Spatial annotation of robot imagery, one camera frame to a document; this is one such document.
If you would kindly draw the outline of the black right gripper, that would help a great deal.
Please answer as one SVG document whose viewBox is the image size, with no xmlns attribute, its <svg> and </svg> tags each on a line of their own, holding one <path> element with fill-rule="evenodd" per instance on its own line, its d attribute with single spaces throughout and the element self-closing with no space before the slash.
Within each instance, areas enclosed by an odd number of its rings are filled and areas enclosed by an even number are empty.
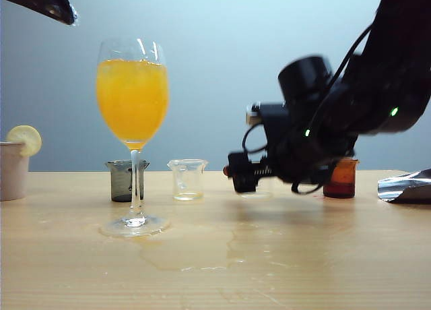
<svg viewBox="0 0 431 310">
<path fill-rule="evenodd" d="M 321 129 L 294 129 L 289 123 L 265 123 L 267 159 L 273 173 L 293 186 L 323 186 L 329 182 L 337 163 L 354 155 L 357 135 L 331 133 Z M 237 193 L 256 191 L 255 168 L 245 152 L 228 155 L 227 177 Z"/>
</svg>

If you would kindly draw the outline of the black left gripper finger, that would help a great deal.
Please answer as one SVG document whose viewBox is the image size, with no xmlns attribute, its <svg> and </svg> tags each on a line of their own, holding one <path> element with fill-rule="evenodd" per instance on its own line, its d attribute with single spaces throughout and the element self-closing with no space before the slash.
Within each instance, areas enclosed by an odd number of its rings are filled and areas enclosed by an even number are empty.
<svg viewBox="0 0 431 310">
<path fill-rule="evenodd" d="M 6 0 L 46 17 L 71 26 L 77 22 L 77 12 L 69 0 Z"/>
</svg>

